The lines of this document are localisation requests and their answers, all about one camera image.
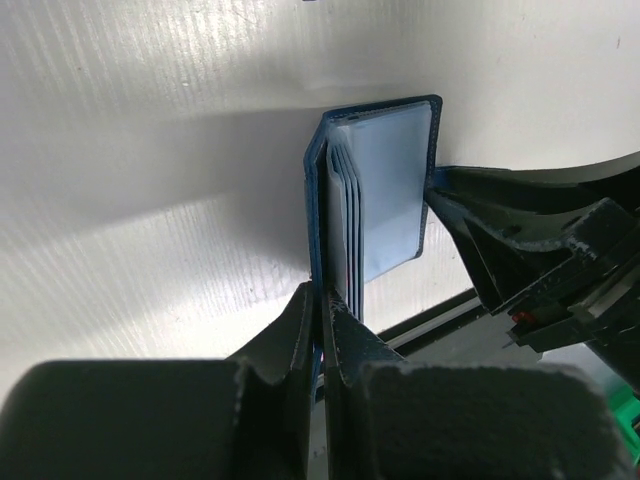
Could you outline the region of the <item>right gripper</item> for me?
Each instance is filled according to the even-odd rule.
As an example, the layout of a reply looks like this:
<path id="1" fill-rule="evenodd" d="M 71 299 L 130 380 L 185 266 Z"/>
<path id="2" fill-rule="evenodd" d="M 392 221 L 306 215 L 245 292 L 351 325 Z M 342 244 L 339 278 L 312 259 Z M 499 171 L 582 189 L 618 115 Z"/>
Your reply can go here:
<path id="1" fill-rule="evenodd" d="M 482 304 L 511 339 L 547 352 L 632 350 L 639 321 L 639 161 L 507 170 L 436 169 L 426 200 Z"/>

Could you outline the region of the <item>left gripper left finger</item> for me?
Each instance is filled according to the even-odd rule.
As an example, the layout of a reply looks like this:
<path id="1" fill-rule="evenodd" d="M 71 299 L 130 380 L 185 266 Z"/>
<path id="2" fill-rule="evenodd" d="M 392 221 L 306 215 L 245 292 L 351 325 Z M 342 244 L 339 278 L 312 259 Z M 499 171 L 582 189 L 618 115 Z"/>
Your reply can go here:
<path id="1" fill-rule="evenodd" d="M 5 479 L 303 479 L 314 299 L 303 283 L 230 357 L 60 360 L 1 411 Z"/>

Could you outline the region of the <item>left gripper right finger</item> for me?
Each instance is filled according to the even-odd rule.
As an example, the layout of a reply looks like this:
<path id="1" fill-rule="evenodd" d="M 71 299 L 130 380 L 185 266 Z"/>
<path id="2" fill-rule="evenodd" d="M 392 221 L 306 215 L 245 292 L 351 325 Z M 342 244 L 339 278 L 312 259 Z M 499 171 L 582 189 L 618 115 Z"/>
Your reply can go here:
<path id="1" fill-rule="evenodd" d="M 607 401 L 562 364 L 410 362 L 322 299 L 333 479 L 634 479 Z"/>

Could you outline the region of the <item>blue leather card holder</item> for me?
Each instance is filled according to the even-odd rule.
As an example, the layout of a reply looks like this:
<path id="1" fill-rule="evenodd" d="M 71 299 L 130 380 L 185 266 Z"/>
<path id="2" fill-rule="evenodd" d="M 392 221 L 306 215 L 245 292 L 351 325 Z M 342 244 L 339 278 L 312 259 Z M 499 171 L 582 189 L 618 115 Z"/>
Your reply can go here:
<path id="1" fill-rule="evenodd" d="M 421 256 L 443 100 L 324 112 L 303 157 L 311 280 L 364 316 L 364 286 Z"/>

